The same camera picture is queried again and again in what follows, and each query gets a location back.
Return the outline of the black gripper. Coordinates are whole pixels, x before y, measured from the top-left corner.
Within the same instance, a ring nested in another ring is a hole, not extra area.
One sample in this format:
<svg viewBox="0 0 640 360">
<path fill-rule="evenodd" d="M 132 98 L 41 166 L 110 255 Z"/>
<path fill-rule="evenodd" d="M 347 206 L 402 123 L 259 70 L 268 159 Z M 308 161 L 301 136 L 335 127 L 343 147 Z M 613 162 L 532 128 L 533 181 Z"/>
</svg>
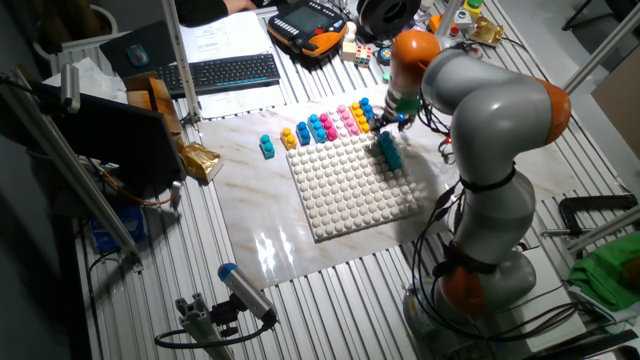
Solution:
<svg viewBox="0 0 640 360">
<path fill-rule="evenodd" d="M 383 110 L 372 119 L 372 131 L 380 132 L 384 127 L 397 125 L 400 132 L 404 132 L 415 122 L 415 114 L 395 113 L 391 110 Z"/>
</svg>

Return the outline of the person hand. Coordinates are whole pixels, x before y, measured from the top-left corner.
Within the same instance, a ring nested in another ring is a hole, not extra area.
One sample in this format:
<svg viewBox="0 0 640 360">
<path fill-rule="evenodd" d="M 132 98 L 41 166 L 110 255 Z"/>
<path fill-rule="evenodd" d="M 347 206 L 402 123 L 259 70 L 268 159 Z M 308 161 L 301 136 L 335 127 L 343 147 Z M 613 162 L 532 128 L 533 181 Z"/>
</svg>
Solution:
<svg viewBox="0 0 640 360">
<path fill-rule="evenodd" d="M 223 0 L 223 2 L 229 14 L 257 9 L 252 0 Z"/>
</svg>

